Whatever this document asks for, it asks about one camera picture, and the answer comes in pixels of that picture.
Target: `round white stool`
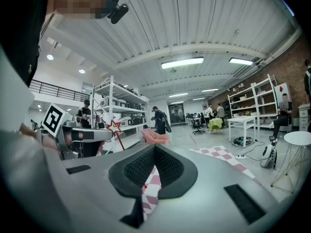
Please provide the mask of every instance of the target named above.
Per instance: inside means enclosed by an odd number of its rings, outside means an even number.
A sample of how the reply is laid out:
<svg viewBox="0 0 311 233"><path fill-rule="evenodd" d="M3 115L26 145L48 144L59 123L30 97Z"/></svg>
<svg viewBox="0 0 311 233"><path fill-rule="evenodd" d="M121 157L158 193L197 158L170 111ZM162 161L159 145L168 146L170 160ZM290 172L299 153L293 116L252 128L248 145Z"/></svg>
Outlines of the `round white stool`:
<svg viewBox="0 0 311 233"><path fill-rule="evenodd" d="M282 166L280 168L280 170L278 171L277 175L275 176L274 180L271 183L271 187L274 186L274 183L277 182L281 177L283 177L283 175L288 176L288 172L289 170L294 166L294 163L297 161L297 164L301 163L303 161L302 159L302 152L305 149L305 147L307 145L311 144L311 133L307 132L307 131L296 131L296 132L291 132L288 133L284 136L284 140L286 142L288 142L288 148L287 148L287 152L284 158L284 161L282 163ZM299 146L299 148L297 149L293 159L291 160L291 151L292 151L292 145L296 145ZM279 175L284 163L285 163L285 159L287 157L288 152L290 153L290 158L288 160L288 165L287 167L283 170L283 172L281 173L281 175ZM289 177L290 181L291 181L291 185L292 185L292 191L290 191L291 193L294 193L299 178L300 178L300 173L302 172L302 165L299 166L299 172L298 172L298 177L297 177L297 181L296 181L296 185L293 185L293 182L291 180L291 178Z"/></svg>

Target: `yellow tablecloth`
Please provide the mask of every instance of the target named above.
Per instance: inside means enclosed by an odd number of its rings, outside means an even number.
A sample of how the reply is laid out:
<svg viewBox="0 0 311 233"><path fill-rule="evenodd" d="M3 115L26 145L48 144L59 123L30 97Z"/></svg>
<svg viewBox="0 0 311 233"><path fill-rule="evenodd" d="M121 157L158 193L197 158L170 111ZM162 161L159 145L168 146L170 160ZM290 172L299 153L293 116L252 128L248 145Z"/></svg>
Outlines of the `yellow tablecloth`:
<svg viewBox="0 0 311 233"><path fill-rule="evenodd" d="M209 131L212 132L213 130L221 129L222 123L223 123L223 120L221 118L214 118L214 119L210 120L209 121Z"/></svg>

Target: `laptop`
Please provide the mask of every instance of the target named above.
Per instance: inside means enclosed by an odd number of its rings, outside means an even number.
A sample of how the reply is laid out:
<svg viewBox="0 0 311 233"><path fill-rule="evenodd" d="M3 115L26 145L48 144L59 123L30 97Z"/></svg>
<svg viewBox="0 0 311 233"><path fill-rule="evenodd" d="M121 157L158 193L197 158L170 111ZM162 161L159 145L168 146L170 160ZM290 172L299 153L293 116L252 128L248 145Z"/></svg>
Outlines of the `laptop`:
<svg viewBox="0 0 311 233"><path fill-rule="evenodd" d="M281 109L288 110L288 102L286 102L286 103L280 102L279 108L280 108L280 110Z"/></svg>

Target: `railing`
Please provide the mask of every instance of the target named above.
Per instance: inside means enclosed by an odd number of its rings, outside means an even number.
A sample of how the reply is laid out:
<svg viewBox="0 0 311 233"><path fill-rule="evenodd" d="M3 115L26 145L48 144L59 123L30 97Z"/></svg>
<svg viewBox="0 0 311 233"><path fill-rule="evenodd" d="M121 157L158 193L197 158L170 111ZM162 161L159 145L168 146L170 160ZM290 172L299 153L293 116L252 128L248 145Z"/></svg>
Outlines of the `railing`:
<svg viewBox="0 0 311 233"><path fill-rule="evenodd" d="M29 90L33 92L38 92L50 96L55 96L64 99L70 99L75 101L83 102L86 99L89 99L89 95L72 91L66 88L62 88L53 84L40 82L37 80L32 80L29 86Z"/></svg>

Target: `pink checkered mat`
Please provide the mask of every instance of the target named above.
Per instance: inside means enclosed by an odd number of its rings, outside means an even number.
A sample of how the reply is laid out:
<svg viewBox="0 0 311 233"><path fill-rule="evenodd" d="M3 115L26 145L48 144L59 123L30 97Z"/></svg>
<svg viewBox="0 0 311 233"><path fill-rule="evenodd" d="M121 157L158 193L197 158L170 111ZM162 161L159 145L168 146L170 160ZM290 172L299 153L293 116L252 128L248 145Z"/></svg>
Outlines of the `pink checkered mat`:
<svg viewBox="0 0 311 233"><path fill-rule="evenodd" d="M252 180L259 183L257 178L233 155L230 153L224 146L204 148L204 149L191 149L196 153L205 154L211 157L227 161L229 164L234 166L236 169L240 170L242 173L246 174ZM156 208L157 205L157 193L161 189L161 182L159 172L156 167L152 170L150 176L146 181L147 188L143 187L142 189L142 207L144 212L144 219L146 220L148 215Z"/></svg>

